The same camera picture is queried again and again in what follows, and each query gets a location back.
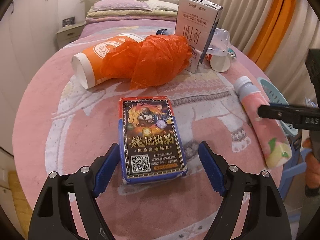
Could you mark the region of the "pink peach drink bottle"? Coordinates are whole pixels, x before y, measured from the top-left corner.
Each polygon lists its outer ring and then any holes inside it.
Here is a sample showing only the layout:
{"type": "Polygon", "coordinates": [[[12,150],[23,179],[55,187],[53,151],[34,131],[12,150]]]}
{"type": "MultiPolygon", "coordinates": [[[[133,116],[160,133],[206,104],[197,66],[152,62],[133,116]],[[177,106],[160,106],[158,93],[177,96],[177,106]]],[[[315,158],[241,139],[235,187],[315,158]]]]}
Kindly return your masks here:
{"type": "Polygon", "coordinates": [[[234,89],[254,128],[266,166],[271,169],[284,165],[291,159],[292,151],[281,125],[277,120],[258,115],[258,108],[261,105],[268,106],[268,101],[249,77],[238,78],[234,89]]]}

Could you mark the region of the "clear plastic cup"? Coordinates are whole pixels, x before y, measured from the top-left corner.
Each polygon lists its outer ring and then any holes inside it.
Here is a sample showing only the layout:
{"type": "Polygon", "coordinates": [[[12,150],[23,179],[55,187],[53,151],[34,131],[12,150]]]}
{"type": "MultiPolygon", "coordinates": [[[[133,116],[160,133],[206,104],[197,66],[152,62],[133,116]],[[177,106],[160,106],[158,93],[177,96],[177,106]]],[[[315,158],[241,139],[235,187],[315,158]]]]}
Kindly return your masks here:
{"type": "Polygon", "coordinates": [[[226,56],[228,54],[230,34],[225,29],[216,28],[207,55],[226,56]]]}

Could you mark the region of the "playing card box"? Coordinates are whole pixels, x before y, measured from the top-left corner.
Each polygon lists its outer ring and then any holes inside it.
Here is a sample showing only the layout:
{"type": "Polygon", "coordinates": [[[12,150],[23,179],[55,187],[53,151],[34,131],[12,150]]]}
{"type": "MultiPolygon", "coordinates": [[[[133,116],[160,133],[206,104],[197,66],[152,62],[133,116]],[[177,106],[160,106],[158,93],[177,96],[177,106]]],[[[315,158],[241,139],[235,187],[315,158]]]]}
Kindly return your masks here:
{"type": "Polygon", "coordinates": [[[125,184],[155,183],[187,174],[178,126],[166,96],[121,98],[118,134],[125,184]]]}

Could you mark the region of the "white milk carton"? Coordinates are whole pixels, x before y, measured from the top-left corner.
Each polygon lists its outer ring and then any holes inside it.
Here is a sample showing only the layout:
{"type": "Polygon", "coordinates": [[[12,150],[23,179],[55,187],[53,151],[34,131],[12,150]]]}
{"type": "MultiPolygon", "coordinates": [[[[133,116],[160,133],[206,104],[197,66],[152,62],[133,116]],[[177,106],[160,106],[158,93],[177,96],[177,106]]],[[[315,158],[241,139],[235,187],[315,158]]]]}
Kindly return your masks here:
{"type": "Polygon", "coordinates": [[[175,35],[184,36],[192,48],[189,66],[196,73],[214,36],[223,6],[208,0],[179,0],[175,35]]]}

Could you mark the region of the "orange white paper cup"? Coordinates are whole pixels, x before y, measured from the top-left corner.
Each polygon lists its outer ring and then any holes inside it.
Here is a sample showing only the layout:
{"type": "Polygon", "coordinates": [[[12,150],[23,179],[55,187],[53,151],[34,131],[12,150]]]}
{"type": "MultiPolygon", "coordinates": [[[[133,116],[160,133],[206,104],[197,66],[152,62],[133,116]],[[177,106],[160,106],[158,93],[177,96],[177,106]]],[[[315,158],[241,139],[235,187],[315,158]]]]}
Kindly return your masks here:
{"type": "Polygon", "coordinates": [[[84,89],[93,88],[107,80],[100,71],[103,59],[107,53],[127,40],[141,42],[144,38],[133,33],[122,33],[86,48],[72,57],[74,75],[84,89]]]}

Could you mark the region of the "orange plastic bag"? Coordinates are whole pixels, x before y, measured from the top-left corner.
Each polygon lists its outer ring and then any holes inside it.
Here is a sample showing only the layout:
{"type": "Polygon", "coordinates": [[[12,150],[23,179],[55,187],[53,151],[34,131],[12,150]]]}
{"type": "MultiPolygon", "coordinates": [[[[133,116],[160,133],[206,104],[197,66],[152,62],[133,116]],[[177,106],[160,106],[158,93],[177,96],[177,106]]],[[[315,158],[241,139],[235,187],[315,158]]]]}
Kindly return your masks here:
{"type": "Polygon", "coordinates": [[[141,42],[127,40],[112,49],[100,72],[107,79],[128,79],[130,89],[164,85],[189,65],[191,46],[183,36],[149,35],[141,42]]]}

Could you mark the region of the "light blue laundry basket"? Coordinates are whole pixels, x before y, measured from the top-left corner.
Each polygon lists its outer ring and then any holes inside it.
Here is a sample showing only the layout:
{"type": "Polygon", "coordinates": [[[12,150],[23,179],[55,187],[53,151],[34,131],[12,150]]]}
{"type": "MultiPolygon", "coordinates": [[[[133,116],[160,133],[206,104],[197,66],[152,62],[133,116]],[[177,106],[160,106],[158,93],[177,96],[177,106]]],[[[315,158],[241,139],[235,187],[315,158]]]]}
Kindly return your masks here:
{"type": "MultiPolygon", "coordinates": [[[[259,77],[257,81],[260,83],[261,87],[263,88],[265,94],[267,95],[270,103],[276,103],[281,105],[287,105],[288,102],[281,94],[281,92],[271,83],[270,81],[259,77]]],[[[294,128],[292,124],[287,124],[283,121],[280,121],[282,128],[286,135],[290,135],[295,137],[298,134],[298,129],[294,128]]]]}

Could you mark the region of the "orange curtain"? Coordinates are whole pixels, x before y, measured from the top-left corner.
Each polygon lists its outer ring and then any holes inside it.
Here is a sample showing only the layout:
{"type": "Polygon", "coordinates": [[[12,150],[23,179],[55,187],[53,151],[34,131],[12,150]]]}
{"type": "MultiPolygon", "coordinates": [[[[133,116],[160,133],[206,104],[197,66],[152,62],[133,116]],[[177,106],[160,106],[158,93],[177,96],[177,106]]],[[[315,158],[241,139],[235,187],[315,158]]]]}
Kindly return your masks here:
{"type": "Polygon", "coordinates": [[[248,57],[265,71],[289,28],[296,0],[273,0],[248,57]]]}

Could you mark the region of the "beige curtain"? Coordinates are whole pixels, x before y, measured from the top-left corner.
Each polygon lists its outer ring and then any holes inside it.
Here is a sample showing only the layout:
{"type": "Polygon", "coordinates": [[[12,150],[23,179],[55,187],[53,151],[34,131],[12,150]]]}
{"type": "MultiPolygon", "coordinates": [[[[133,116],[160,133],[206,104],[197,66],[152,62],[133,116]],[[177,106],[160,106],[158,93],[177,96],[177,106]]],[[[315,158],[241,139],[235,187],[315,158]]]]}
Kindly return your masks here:
{"type": "MultiPolygon", "coordinates": [[[[210,1],[223,6],[219,27],[230,32],[232,45],[248,57],[273,0],[210,1]]],[[[296,0],[281,44],[267,69],[261,70],[289,103],[301,105],[306,98],[317,100],[305,61],[309,49],[318,48],[319,19],[307,0],[296,0]]]]}

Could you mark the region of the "white pillow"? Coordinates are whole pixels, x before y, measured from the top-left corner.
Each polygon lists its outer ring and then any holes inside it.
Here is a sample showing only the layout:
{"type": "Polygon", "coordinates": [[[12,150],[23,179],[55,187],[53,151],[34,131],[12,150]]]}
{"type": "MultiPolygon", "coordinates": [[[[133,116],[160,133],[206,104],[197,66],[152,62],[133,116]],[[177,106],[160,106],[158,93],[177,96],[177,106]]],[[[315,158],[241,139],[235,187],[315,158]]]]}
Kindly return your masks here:
{"type": "Polygon", "coordinates": [[[149,6],[151,10],[165,10],[165,11],[178,11],[178,4],[159,1],[159,0],[148,0],[144,2],[149,6]]]}

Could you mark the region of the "beige nightstand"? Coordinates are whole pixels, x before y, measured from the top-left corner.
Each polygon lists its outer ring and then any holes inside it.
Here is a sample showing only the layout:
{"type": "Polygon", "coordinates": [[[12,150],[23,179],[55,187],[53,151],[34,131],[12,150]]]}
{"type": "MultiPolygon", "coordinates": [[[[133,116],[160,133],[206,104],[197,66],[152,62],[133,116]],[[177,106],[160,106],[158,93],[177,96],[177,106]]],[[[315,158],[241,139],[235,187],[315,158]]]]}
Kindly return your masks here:
{"type": "Polygon", "coordinates": [[[61,49],[64,46],[79,39],[83,29],[84,29],[84,22],[75,23],[73,25],[62,27],[56,33],[58,48],[61,49]]]}

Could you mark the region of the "white wardrobe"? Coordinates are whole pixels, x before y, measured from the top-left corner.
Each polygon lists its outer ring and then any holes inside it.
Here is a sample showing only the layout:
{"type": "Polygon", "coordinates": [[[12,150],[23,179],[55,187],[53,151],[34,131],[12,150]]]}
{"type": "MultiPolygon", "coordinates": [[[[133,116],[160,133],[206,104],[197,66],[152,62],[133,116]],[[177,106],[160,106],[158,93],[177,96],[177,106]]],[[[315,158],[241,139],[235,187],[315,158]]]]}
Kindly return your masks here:
{"type": "Polygon", "coordinates": [[[58,28],[57,0],[13,0],[1,19],[1,148],[10,154],[20,101],[56,52],[58,28]]]}

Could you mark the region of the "purple bed cover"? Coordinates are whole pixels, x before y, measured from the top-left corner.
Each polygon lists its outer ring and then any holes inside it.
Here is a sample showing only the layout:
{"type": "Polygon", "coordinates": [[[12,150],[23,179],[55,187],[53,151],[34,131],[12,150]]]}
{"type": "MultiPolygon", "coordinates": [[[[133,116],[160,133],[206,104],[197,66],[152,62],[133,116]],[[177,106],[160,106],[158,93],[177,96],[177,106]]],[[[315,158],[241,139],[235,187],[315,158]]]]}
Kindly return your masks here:
{"type": "Polygon", "coordinates": [[[104,21],[97,23],[89,23],[84,26],[84,29],[80,35],[80,38],[92,35],[99,31],[110,29],[110,28],[122,28],[122,27],[158,27],[158,29],[174,28],[176,25],[175,21],[165,20],[121,20],[121,21],[104,21]]]}

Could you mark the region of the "beige folded quilt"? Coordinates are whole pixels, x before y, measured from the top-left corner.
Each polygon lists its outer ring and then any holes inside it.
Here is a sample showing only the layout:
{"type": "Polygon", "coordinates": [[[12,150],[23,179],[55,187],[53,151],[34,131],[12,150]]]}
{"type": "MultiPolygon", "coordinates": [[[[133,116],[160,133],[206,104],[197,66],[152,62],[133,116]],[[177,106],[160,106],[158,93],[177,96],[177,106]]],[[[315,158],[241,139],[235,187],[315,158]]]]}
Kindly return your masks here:
{"type": "Polygon", "coordinates": [[[97,23],[104,21],[121,21],[121,20],[165,20],[176,21],[177,12],[165,10],[105,10],[105,11],[88,11],[86,23],[97,23]]]}

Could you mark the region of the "purple pillow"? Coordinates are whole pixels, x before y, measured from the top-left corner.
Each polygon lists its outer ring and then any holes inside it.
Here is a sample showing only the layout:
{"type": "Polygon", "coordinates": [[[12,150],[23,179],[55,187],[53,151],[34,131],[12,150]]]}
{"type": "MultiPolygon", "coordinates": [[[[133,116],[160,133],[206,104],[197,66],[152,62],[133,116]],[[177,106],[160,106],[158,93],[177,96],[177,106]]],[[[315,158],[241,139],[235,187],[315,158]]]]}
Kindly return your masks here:
{"type": "Polygon", "coordinates": [[[105,10],[146,10],[152,9],[142,1],[137,0],[101,0],[95,2],[91,7],[92,11],[105,11],[105,10]]]}

